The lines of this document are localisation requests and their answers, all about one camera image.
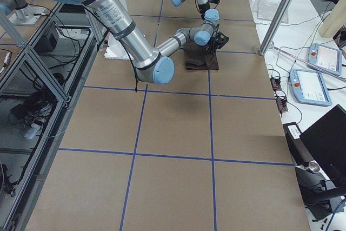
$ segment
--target white label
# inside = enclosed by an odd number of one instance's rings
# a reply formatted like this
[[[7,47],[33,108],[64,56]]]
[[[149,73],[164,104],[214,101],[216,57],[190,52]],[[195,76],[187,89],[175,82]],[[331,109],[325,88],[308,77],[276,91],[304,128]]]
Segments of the white label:
[[[318,74],[308,71],[298,71],[297,73],[303,98],[306,100],[325,102],[324,92],[318,79]]]
[[[318,46],[317,65],[332,71],[336,71],[338,56],[338,51],[323,46]]]
[[[290,131],[294,139],[299,139],[301,133],[299,132],[296,125],[288,126],[288,130]]]
[[[109,4],[97,12],[98,16],[109,28],[113,27],[120,19],[123,18],[120,9],[114,4]]]

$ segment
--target white table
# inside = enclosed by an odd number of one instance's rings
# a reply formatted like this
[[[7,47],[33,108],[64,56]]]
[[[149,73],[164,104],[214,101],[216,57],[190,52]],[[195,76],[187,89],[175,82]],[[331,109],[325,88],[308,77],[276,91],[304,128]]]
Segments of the white table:
[[[281,0],[272,0],[272,2],[280,2]],[[267,33],[267,30],[269,28],[269,25],[264,24],[270,24],[270,21],[266,21],[263,19],[257,18],[257,11],[255,11],[256,8],[252,9],[252,15],[254,17],[254,21],[256,22],[256,29],[258,33],[258,37],[260,42],[263,41],[265,34]],[[319,33],[316,33],[316,36],[314,38],[314,42],[311,42],[312,37],[307,41],[307,39],[314,34],[314,32],[317,30],[316,25],[318,25],[321,22],[321,19],[314,9],[313,5],[311,4],[310,0],[293,0],[289,9],[288,9],[288,24],[298,24],[307,20],[310,20],[309,22],[302,23],[300,25],[291,25],[287,26],[284,23],[282,23],[273,39],[274,45],[278,48],[280,47],[290,47],[290,48],[300,48],[303,46],[309,47],[312,43],[325,43],[324,45],[337,48],[337,45],[334,41],[330,38],[323,38],[319,35]],[[307,61],[308,59],[308,52],[309,48],[304,48],[300,50],[291,50],[291,49],[283,49],[293,55],[298,55],[299,58],[305,59]],[[288,73],[279,68],[275,63],[276,59],[278,57],[278,65],[282,68],[284,68],[287,71],[290,71],[292,65],[294,64],[294,59],[280,53],[278,56],[278,51],[276,50],[269,50],[265,54],[265,61],[267,64],[271,64],[275,70],[277,70],[281,76],[288,76]],[[297,61],[294,64],[294,68],[302,68],[302,69],[309,69],[304,63]],[[328,88],[338,88],[343,87],[346,84],[343,82],[329,76],[329,75],[323,75],[324,80],[326,82],[326,85]],[[346,69],[343,68],[342,71],[342,77],[346,77]],[[315,123],[319,118],[321,118],[324,114],[326,114],[331,108],[333,108],[335,105],[340,104],[343,108],[346,108],[346,89],[343,90],[335,90],[330,91],[329,95],[332,100],[332,105],[329,107],[320,107],[316,105],[305,105],[297,103],[296,99],[293,96],[293,93],[291,91],[290,85],[287,85],[287,78],[281,79],[281,86],[283,90],[286,92],[288,101],[295,106],[299,108],[299,110],[302,112],[302,120],[299,124],[299,127],[302,131],[305,131],[308,129],[313,123]],[[282,115],[282,123],[289,123],[289,122],[298,122],[301,118],[299,111],[288,104],[288,112],[283,113]],[[312,214],[309,210],[307,210],[307,215],[309,220],[311,220]],[[322,222],[310,222],[310,227],[312,231],[320,230],[320,227],[322,225]],[[334,217],[334,220],[329,228],[329,230],[346,230],[346,213],[339,213],[336,214]]]

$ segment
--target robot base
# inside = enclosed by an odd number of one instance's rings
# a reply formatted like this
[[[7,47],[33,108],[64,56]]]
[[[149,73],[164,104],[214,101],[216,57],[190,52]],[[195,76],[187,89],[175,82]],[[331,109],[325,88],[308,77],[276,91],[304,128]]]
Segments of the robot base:
[[[31,6],[31,9],[33,11],[33,13],[35,14],[41,14],[41,13],[44,13],[46,8],[41,8],[41,7],[34,7],[34,6]],[[39,20],[41,16],[37,15],[37,16],[34,16],[33,18],[31,19],[28,19],[26,21],[21,21],[17,18],[17,15],[14,13],[13,15],[11,15],[11,17],[9,18],[10,22],[13,24],[13,25],[25,25],[25,26],[34,26],[37,21]]]

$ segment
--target metal shelf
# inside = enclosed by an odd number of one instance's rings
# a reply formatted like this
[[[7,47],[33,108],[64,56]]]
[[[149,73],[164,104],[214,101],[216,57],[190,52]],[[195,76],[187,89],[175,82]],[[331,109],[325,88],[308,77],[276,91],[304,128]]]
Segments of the metal shelf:
[[[9,181],[15,188],[12,194],[7,194],[3,188],[0,190],[0,230],[24,229],[42,188],[37,176],[49,171],[58,149],[57,140],[63,136],[96,56],[95,38],[99,41],[100,33],[97,37],[94,35],[85,14],[68,16],[59,13],[61,8],[62,4],[57,4],[27,42],[0,14],[0,25],[6,31],[8,29],[21,48],[9,70],[0,78],[0,161],[8,168],[7,175],[12,175]],[[71,17],[83,21],[82,25],[71,25],[74,22],[66,20]],[[74,40],[59,35],[53,51],[38,54],[35,46],[44,32],[52,27],[53,21],[63,29],[65,36]],[[64,82],[59,82],[55,73],[61,74]],[[11,110],[41,89],[55,97],[55,104],[47,109],[47,114],[36,115],[36,118],[44,117],[44,126],[36,136],[27,140],[23,134],[29,130],[35,115],[18,120]]]

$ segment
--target black cable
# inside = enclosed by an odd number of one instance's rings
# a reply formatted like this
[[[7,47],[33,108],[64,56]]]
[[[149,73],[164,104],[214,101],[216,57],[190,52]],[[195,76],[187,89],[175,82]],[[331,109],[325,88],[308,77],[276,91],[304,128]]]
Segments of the black cable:
[[[53,93],[51,93],[48,89],[43,89],[40,91],[37,91],[33,94],[31,94],[30,96],[26,97],[23,103],[24,108],[26,109],[26,116],[29,118],[32,118],[32,120],[34,120],[35,118],[41,117],[41,118],[48,118],[51,116],[52,111],[55,110],[56,108],[56,98],[53,95]],[[42,112],[47,112],[49,111],[49,115],[44,116],[44,115],[40,115],[40,113]],[[42,125],[42,131],[41,133],[45,130],[45,128],[47,127],[47,124],[43,124]],[[19,176],[18,180],[15,182],[10,182],[11,185],[16,186],[18,185],[21,180],[24,177],[25,171],[31,161],[31,159],[33,158],[35,151],[38,147],[38,145],[40,144],[40,141],[38,140],[36,142],[35,147],[32,149],[29,158],[27,159],[25,165],[22,167],[22,172],[21,175]]]
[[[108,33],[110,32],[109,28],[93,13],[91,12],[89,9],[87,9],[86,7],[83,7],[85,11],[87,11],[88,13],[90,13],[92,16],[94,16],[94,18],[96,20],[98,20],[98,22],[106,28],[106,32],[103,35],[103,38],[101,39],[101,41],[97,44],[97,49],[99,49],[99,47],[101,46],[101,44],[104,42],[104,40],[106,39]]]
[[[28,76],[27,74],[25,74],[25,72],[24,72],[22,69],[19,69],[19,71],[20,71],[20,72],[23,74],[23,76],[24,76],[25,78],[27,78],[30,82],[35,83],[35,79],[29,78],[29,76]]]
[[[24,63],[24,66],[28,70],[28,72],[30,73],[31,77],[34,78],[34,81],[32,82],[32,86],[34,87],[34,89],[41,90],[42,86],[37,82],[37,80],[39,78],[31,73],[31,69],[29,69],[29,67],[25,63]]]
[[[12,53],[12,52],[11,52],[10,50],[8,50],[8,49],[0,48],[0,50],[4,50],[4,51],[8,51],[8,52]]]
[[[279,78],[279,80],[281,79],[281,76],[280,76],[280,72],[278,72],[277,70],[275,70],[274,68],[273,69],[267,69],[267,71],[272,71],[272,73],[275,71],[276,73],[278,73],[278,78]]]
[[[88,13],[90,13],[92,16],[94,16],[94,18],[96,19],[96,20],[98,20],[99,21],[99,23],[103,26],[103,27],[105,27],[107,30],[109,30],[108,29],[108,27],[93,13],[93,12],[91,12],[89,9],[87,9],[86,7],[83,7],[84,8],[84,10],[85,11],[87,11]]]
[[[293,105],[291,102],[288,102],[287,101],[287,103],[289,103],[290,105],[292,105],[293,107],[295,107],[298,111],[299,111],[299,113],[301,114],[301,119],[299,120],[299,122],[297,123],[297,124],[300,124],[300,122],[303,120],[303,113],[301,112],[301,110],[299,109],[299,108],[297,108],[295,105]]]
[[[89,37],[90,37],[90,33],[91,33],[91,32],[90,32],[90,30],[89,30],[88,38],[84,41],[84,44],[83,44],[83,46],[82,46],[82,49],[85,48],[85,45],[87,44],[87,41],[88,41],[88,39],[89,39]],[[81,56],[81,54],[82,54],[82,52],[79,52],[79,54],[77,55],[77,57],[76,57],[75,60],[79,59],[80,56]],[[73,69],[74,69],[74,66],[72,67],[72,69],[69,71],[69,74],[68,74],[67,77],[65,78],[64,84],[65,84],[65,83],[67,82],[67,80],[71,77],[72,72],[73,72]]]
[[[126,51],[128,57],[129,57],[129,60],[130,60],[130,62],[131,62],[132,69],[134,70],[135,81],[136,81],[135,92],[137,92],[139,78],[138,78],[138,75],[137,75],[136,67],[135,67],[135,65],[134,65],[134,63],[133,63],[133,61],[132,61],[132,59],[131,59],[131,56],[130,56],[130,54],[129,54],[129,51],[128,51],[128,50],[126,49],[126,47],[125,47],[125,44],[124,44],[121,40],[119,40],[119,42],[120,42],[120,44],[122,45],[122,47],[124,48],[124,50]]]
[[[272,69],[274,68],[274,66],[273,66],[273,65],[271,65],[270,63],[266,63],[265,65],[269,65],[269,66],[271,66],[271,68],[272,68]]]
[[[333,90],[340,90],[340,89],[345,89],[346,88],[346,86],[345,87],[341,87],[341,88],[336,88],[336,89],[327,89],[328,91],[333,91]]]
[[[89,39],[89,37],[90,37],[90,29],[88,29],[88,30],[89,30],[88,38],[84,41],[84,44],[83,44],[83,46],[81,47],[81,49],[84,49],[84,47],[85,47],[85,45],[87,44],[87,41],[88,41],[88,39]],[[51,70],[51,69],[54,69],[54,68],[58,68],[58,67],[65,66],[65,65],[68,65],[68,64],[70,64],[70,63],[73,63],[73,62],[75,62],[76,60],[78,60],[80,56],[81,56],[81,52],[79,52],[77,56],[75,55],[70,61],[65,62],[65,63],[62,63],[62,64],[54,65],[54,66],[52,66],[52,67],[49,67],[48,69]]]
[[[56,61],[58,61],[58,62],[60,62],[60,63],[66,63],[66,62],[64,62],[64,61],[59,60],[59,59],[58,59],[57,57],[55,57],[54,55],[49,54],[48,52],[40,51],[40,52],[38,52],[38,54],[47,55],[47,56],[49,56],[49,57],[55,59]]]
[[[40,8],[46,8],[46,9],[48,9],[48,10],[51,12],[51,14],[52,14],[53,16],[55,16],[55,17],[59,20],[59,22],[61,23],[61,25],[64,26],[63,21],[61,21],[61,19],[60,19],[60,18],[56,15],[56,13],[53,12],[51,9],[47,8],[46,6],[42,6],[42,5],[35,5],[35,4],[31,4],[31,3],[30,3],[30,5],[38,6],[38,7],[40,7]],[[81,50],[81,45],[79,44],[79,41],[78,41],[78,40],[73,39],[73,38],[71,38],[71,37],[69,37],[69,36],[66,36],[66,35],[64,35],[62,32],[60,32],[60,33],[61,33],[63,36],[65,36],[66,38],[72,40],[72,42],[73,42],[73,41],[77,41],[77,42],[78,42],[78,45],[79,45],[79,51]]]
[[[325,231],[328,231],[328,228],[330,227],[330,224],[331,224],[331,222],[333,221],[333,218],[334,218],[334,216],[335,216],[337,210],[339,209],[339,207],[341,206],[341,204],[345,203],[345,201],[346,201],[346,199],[343,199],[343,200],[340,201],[340,203],[336,206],[336,208],[334,209],[334,212],[333,212],[333,214],[332,214],[332,216],[331,216],[331,218],[330,218],[330,220],[329,220],[329,222],[328,222],[328,225],[327,225],[327,227],[325,228]]]

